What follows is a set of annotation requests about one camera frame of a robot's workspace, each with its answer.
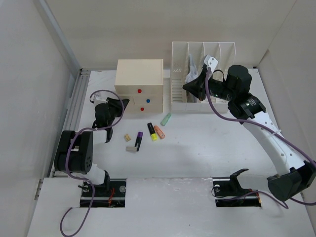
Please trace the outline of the grey setup guide booklet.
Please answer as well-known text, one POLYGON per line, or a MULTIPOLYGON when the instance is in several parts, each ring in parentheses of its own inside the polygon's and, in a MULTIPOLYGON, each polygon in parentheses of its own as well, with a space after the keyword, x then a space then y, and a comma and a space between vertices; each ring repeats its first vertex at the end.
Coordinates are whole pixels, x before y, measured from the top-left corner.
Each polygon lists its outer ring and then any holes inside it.
MULTIPOLYGON (((198 77, 198 70, 194 63, 192 54, 189 54, 189 61, 188 61, 188 74, 186 75, 185 84, 195 80, 198 77)), ((187 102, 188 103, 196 103, 198 100, 197 98, 192 95, 190 92, 186 92, 187 95, 187 102)))

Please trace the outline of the beige wooden drawer cabinet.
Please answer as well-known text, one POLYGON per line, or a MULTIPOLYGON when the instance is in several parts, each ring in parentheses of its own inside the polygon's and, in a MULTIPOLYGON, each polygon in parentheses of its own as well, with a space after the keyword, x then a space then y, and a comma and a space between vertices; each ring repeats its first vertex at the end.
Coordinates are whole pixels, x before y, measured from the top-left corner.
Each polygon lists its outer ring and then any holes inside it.
POLYGON ((115 90, 127 113, 163 112, 163 59, 119 59, 115 90))

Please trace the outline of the purple highlighter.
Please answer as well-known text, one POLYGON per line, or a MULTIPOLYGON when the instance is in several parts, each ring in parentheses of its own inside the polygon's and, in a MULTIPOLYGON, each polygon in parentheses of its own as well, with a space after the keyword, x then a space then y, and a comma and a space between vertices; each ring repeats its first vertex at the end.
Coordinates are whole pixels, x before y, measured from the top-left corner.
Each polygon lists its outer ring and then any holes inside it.
POLYGON ((136 137, 136 141, 135 141, 135 148, 136 148, 137 152, 140 149, 142 137, 143 137, 143 132, 139 131, 138 134, 137 134, 137 137, 136 137))

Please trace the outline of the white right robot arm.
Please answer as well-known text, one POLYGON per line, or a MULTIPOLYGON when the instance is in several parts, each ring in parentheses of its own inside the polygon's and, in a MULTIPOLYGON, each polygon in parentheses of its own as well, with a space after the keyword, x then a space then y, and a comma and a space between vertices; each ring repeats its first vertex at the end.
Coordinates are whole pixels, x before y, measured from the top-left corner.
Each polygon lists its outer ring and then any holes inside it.
POLYGON ((183 89, 199 100, 216 97, 228 101, 233 118, 220 118, 243 125, 269 156, 277 174, 267 178, 268 188, 276 199, 285 202, 307 189, 316 177, 316 162, 283 137, 266 107, 249 92, 252 76, 248 69, 232 65, 222 81, 215 80, 213 74, 204 65, 201 74, 183 89))

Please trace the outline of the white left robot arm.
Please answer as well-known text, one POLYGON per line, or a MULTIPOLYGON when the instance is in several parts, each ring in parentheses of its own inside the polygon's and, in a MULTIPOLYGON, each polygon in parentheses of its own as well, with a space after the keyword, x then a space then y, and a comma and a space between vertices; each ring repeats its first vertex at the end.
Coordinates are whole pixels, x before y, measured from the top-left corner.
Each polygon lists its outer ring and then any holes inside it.
POLYGON ((66 167, 68 167, 72 175, 90 180, 98 195, 107 195, 111 188, 109 174, 93 163, 93 145, 110 142, 113 135, 113 122, 122 116, 129 101, 129 99, 119 100, 109 97, 106 100, 95 99, 93 102, 95 121, 91 129, 99 128, 101 130, 86 130, 77 138, 75 138, 75 131, 63 131, 55 156, 55 170, 66 173, 66 167), (66 166, 66 156, 69 149, 71 151, 66 166))

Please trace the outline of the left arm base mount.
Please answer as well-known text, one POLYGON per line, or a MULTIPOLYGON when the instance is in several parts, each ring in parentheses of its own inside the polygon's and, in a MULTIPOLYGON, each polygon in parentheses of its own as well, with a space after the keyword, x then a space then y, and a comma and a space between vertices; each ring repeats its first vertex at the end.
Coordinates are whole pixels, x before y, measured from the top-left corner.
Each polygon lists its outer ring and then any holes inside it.
MULTIPOLYGON (((93 208, 121 208, 125 207, 126 179, 110 179, 108 187, 95 185, 93 208)), ((87 182, 79 185, 82 189, 79 201, 80 207, 89 207, 92 198, 92 187, 87 182)))

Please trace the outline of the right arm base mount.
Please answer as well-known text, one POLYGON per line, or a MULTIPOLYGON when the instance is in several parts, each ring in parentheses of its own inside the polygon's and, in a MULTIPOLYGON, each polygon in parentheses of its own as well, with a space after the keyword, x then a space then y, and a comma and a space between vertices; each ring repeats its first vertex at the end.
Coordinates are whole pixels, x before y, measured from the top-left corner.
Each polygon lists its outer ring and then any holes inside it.
POLYGON ((261 207, 259 195, 251 193, 252 189, 242 188, 237 179, 240 174, 247 170, 247 168, 244 168, 228 177, 212 178, 213 188, 211 194, 215 197, 216 207, 261 207))

